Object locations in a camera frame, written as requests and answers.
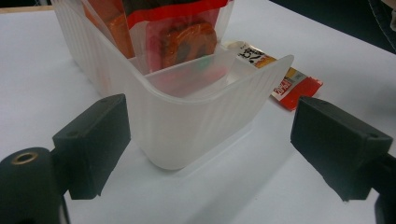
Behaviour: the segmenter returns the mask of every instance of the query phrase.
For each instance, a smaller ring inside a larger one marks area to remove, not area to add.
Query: black clamp
[[[396,159],[392,138],[328,102],[301,97],[291,143],[343,201],[375,189],[377,224],[396,223]]]
[[[52,139],[52,151],[31,147],[1,161],[1,223],[70,223],[68,190],[74,200],[101,194],[131,140],[125,96],[96,102]]]

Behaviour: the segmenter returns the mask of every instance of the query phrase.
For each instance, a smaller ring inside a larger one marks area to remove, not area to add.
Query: white table
[[[396,137],[396,55],[262,0],[236,1],[223,39],[293,54],[293,67],[324,82],[318,98]],[[53,11],[0,14],[0,68],[0,160],[52,149],[51,137],[101,98]],[[179,172],[156,168],[132,141],[101,197],[66,193],[72,222],[375,223],[377,193],[342,202],[290,144],[293,117],[271,100],[250,135]]]

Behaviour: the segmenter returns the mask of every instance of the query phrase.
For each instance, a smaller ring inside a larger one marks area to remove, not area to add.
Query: red packaged item
[[[83,0],[82,3],[86,17],[126,58],[133,58],[134,48],[122,0]]]
[[[234,50],[239,57],[257,68],[262,68],[268,63],[276,61],[275,58],[243,41],[229,43],[227,48]],[[322,85],[322,81],[309,77],[291,67],[279,86],[272,92],[272,96],[288,110],[294,110],[300,96],[313,96]]]
[[[213,54],[228,21],[219,14],[229,2],[124,0],[140,72],[146,75]]]

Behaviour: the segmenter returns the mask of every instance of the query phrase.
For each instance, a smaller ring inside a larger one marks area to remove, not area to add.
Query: plastic container
[[[258,70],[218,49],[214,55],[143,76],[134,65],[136,58],[127,60],[88,21],[79,1],[52,0],[52,4],[75,61],[103,96],[126,94],[133,140],[164,169],[183,168],[247,130],[293,60],[287,56]],[[181,91],[184,85],[168,88],[156,82],[183,69],[205,80],[206,72],[192,69],[202,64],[207,66],[204,71],[224,74],[187,93]]]

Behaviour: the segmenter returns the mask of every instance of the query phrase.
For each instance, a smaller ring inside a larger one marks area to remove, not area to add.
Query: red packaging
[[[234,50],[239,57],[257,68],[262,68],[268,63],[276,61],[275,58],[243,41],[229,43],[227,48]],[[313,96],[322,85],[322,81],[306,76],[291,67],[279,86],[272,92],[272,96],[288,110],[294,110],[297,107],[300,96]]]
[[[123,1],[139,70],[146,75],[214,53],[220,9],[230,1]]]
[[[82,3],[86,17],[126,58],[133,58],[134,48],[122,0],[83,0]]]

